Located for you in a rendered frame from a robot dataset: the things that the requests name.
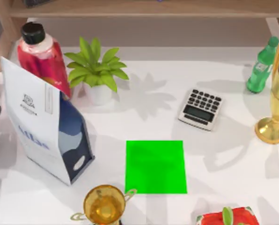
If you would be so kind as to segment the wooden shelf unit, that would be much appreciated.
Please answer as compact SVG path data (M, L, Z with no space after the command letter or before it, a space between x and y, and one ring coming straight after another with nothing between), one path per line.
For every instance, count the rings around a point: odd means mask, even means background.
M22 0L0 0L0 56L7 57L29 17L275 17L279 0L51 0L26 7Z

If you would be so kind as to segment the tall gold trophy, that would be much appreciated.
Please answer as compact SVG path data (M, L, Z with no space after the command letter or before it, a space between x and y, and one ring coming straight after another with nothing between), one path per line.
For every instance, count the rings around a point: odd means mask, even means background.
M257 137L268 144L279 143L279 45L272 67L271 115L260 119L255 125Z

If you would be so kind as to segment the white and blue carton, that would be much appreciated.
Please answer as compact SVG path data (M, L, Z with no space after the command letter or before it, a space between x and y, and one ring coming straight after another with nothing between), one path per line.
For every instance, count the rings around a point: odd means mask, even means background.
M7 113L27 157L72 185L95 158L83 116L59 89L0 60Z

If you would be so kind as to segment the white calculator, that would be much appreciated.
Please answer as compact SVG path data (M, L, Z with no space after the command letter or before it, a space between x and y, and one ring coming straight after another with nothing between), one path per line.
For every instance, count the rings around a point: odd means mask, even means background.
M212 131L223 97L200 88L191 88L186 95L178 119L197 128Z

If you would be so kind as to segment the flat green square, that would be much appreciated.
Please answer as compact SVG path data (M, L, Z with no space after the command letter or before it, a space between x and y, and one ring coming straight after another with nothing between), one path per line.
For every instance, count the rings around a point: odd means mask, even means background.
M128 140L125 158L126 192L187 193L183 141Z

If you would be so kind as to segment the red box with green leaf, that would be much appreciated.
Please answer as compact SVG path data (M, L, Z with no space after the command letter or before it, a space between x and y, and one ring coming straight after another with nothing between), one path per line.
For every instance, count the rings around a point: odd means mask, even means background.
M212 212L197 217L196 225L260 225L250 207L224 207L221 212Z

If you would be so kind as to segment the red bottle with black cap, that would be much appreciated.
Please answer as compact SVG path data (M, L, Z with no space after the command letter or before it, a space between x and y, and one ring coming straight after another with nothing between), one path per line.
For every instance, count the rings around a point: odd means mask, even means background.
M70 98L71 90L58 41L46 33L43 25L37 22L25 23L21 27L21 35L17 46L21 67Z

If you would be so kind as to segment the green plant in white pot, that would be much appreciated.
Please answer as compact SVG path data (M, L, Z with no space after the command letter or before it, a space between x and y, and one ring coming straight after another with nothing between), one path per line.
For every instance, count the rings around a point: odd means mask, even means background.
M98 38L91 42L79 38L80 51L67 52L64 55L71 60L67 65L71 69L68 81L71 87L82 83L86 95L94 105L104 105L110 101L112 94L117 92L115 76L129 80L123 70L127 65L117 56L118 47L108 49L101 54L101 43Z

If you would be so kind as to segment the green bottle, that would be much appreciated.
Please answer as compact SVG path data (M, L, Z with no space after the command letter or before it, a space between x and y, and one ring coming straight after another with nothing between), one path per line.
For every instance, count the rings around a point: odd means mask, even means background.
M250 92L260 93L263 91L266 80L272 71L278 44L279 39L276 36L272 36L263 50L258 53L251 76L246 82L246 87Z

